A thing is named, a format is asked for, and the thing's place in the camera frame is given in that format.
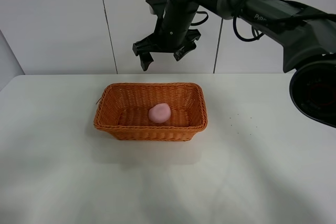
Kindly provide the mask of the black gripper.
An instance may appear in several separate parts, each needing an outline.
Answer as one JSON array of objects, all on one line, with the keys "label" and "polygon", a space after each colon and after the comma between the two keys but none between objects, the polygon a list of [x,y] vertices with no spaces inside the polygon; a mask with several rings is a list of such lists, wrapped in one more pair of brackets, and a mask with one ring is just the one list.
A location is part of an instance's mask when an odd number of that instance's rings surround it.
[{"label": "black gripper", "polygon": [[151,52],[173,53],[176,61],[196,49],[201,34],[190,29],[199,8],[195,2],[176,0],[146,0],[157,16],[154,32],[133,44],[133,52],[140,57],[143,71],[154,61]]}]

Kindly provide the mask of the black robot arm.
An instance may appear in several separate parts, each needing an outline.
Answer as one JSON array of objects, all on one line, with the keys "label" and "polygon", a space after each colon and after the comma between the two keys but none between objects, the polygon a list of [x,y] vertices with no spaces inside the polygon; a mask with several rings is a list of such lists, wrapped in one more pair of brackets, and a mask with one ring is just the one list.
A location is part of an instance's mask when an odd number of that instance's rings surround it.
[{"label": "black robot arm", "polygon": [[308,118],[335,127],[335,15],[289,0],[148,0],[157,16],[152,34],[133,44],[147,70],[154,52],[181,60],[200,38],[193,21],[204,8],[233,23],[251,25],[250,41],[268,36],[283,48],[283,71],[294,71],[289,93]]}]

